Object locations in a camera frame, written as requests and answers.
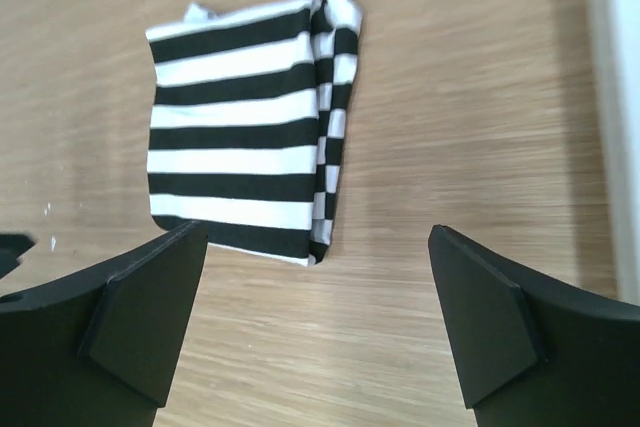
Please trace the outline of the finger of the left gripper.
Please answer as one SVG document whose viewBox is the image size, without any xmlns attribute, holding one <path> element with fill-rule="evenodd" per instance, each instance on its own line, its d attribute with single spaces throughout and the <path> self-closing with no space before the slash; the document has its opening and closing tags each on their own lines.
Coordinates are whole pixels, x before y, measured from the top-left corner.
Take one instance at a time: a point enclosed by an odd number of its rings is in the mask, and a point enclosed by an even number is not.
<svg viewBox="0 0 640 427">
<path fill-rule="evenodd" d="M 36 240 L 27 233 L 0 234 L 0 278 L 4 278 L 20 265 L 20 258 Z"/>
</svg>

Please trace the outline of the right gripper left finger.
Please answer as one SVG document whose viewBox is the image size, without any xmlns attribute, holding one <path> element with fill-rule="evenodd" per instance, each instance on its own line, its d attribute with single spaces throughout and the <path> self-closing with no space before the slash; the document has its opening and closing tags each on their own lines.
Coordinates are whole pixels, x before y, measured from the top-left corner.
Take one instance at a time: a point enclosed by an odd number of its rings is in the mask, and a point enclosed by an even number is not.
<svg viewBox="0 0 640 427">
<path fill-rule="evenodd" d="M 5 426 L 150 426 L 168 400 L 204 267 L 186 222 L 1 298 Z"/>
</svg>

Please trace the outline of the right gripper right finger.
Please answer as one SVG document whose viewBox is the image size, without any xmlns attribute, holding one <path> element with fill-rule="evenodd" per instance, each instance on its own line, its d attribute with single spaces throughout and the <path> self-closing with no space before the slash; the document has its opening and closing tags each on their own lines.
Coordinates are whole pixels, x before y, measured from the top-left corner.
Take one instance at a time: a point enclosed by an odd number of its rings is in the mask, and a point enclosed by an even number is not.
<svg viewBox="0 0 640 427">
<path fill-rule="evenodd" d="M 636 426 L 639 308 L 444 225 L 428 250 L 466 408 L 480 426 Z"/>
</svg>

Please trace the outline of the black white striped tank top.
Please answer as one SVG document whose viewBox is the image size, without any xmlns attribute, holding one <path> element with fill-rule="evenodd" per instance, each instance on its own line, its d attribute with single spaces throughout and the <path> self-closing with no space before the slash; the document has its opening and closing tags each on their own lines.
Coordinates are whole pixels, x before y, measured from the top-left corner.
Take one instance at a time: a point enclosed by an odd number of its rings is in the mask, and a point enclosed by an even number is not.
<svg viewBox="0 0 640 427">
<path fill-rule="evenodd" d="M 331 245 L 363 13 L 281 0 L 197 3 L 146 32 L 156 87 L 147 177 L 155 224 L 303 266 Z"/>
</svg>

